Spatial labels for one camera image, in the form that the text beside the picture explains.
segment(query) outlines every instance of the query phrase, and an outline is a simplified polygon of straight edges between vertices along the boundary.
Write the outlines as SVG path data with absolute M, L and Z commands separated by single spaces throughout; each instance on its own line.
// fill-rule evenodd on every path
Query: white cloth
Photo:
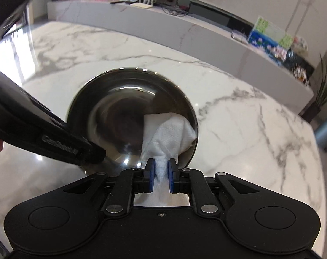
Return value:
M 182 206 L 189 205 L 185 194 L 171 194 L 167 162 L 191 147 L 197 134 L 189 121 L 175 113 L 144 115 L 144 133 L 141 162 L 144 168 L 149 158 L 155 159 L 154 191 L 137 194 L 138 206 Z

